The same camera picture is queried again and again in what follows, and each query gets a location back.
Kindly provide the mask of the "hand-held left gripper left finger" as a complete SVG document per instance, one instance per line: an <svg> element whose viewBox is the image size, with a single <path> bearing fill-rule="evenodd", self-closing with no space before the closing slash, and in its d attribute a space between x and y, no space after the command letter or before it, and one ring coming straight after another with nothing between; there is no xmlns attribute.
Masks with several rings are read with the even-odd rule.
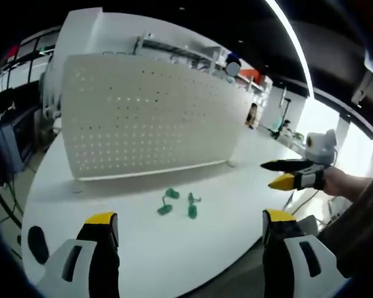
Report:
<svg viewBox="0 0 373 298"><path fill-rule="evenodd" d="M118 248L117 213L94 214L48 258L38 291L44 297L119 297Z"/></svg>

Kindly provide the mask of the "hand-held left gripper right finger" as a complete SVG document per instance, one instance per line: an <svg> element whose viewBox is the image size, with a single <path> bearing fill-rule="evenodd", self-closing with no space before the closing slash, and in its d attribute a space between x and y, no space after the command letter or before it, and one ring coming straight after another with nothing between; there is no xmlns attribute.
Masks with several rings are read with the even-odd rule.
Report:
<svg viewBox="0 0 373 298"><path fill-rule="evenodd" d="M287 212L262 213L265 297L336 297L347 283L335 255Z"/></svg>

